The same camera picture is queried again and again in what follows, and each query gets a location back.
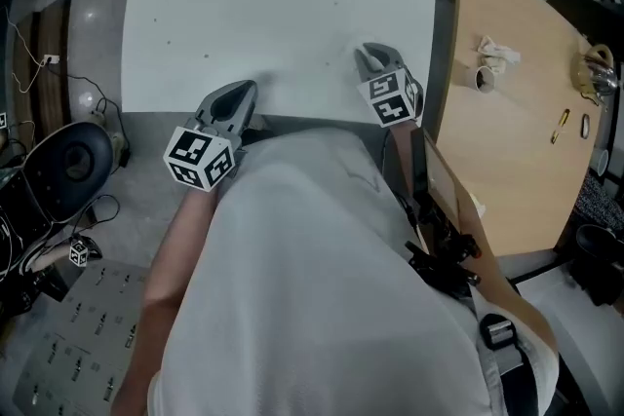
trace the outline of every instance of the chair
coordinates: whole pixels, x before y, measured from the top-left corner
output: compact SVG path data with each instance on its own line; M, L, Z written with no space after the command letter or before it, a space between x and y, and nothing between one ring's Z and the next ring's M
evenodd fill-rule
M49 135L30 152L21 169L3 178L0 277L78 215L104 185L112 165L106 131L80 122Z
M624 8L595 0L548 0L548 3L585 35L589 43L607 44L624 61Z

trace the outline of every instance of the gray floor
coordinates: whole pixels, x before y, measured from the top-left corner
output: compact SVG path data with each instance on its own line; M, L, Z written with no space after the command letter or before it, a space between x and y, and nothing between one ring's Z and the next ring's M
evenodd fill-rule
M20 19L27 13L42 9L55 0L14 0L11 18ZM121 48L126 0L72 0L69 25L68 70L73 75L84 75L98 82L111 99L121 99ZM453 4L438 0L436 4L436 33L431 58L429 96L425 110L428 124L436 121L437 110L429 102L439 101L446 81L449 36L453 23ZM12 39L7 46L13 47ZM11 54L7 54L10 63ZM84 82L70 81L72 116L83 118L88 109L81 106L78 97L98 92ZM179 113L125 113L124 121L130 138L133 156L126 169L115 173L103 192L115 195L122 206L112 222L97 227L93 238L107 258L148 266L154 256L169 221L183 194L183 187L171 180L162 160L172 130L186 120ZM108 127L118 130L114 114L107 115ZM306 123L276 121L282 131L295 130ZM372 151L380 144L379 130L361 128ZM104 218L112 206L97 207L97 215ZM501 259L501 265L511 276L522 274L550 261L550 253L538 252L522 257ZM23 317L13 335L4 358L0 360L0 407L7 416L19 414L10 403L15 381L19 375L28 346L32 344L37 324L52 305L48 300L37 303L36 311Z

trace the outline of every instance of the paper cup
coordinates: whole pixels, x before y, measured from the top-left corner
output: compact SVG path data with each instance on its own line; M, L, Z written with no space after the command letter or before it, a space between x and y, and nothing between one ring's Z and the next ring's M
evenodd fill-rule
M598 174L598 177L602 177L606 172L608 166L608 151L595 147L592 153L592 158L589 161L589 168Z
M487 67L468 68L466 71L466 87L482 94L490 93L494 90L496 75Z

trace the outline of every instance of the pegboard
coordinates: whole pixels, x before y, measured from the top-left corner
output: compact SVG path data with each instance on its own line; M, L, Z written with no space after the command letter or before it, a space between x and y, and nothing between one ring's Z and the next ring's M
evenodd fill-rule
M147 269L89 264L46 324L13 395L24 416L107 416L135 346Z

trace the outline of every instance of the white tabletop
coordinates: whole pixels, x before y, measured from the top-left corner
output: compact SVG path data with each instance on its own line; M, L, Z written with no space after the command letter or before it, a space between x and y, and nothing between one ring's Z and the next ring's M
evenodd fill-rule
M426 90L435 0L128 0L124 111L195 111L231 82L262 114L374 123L353 51L398 49Z

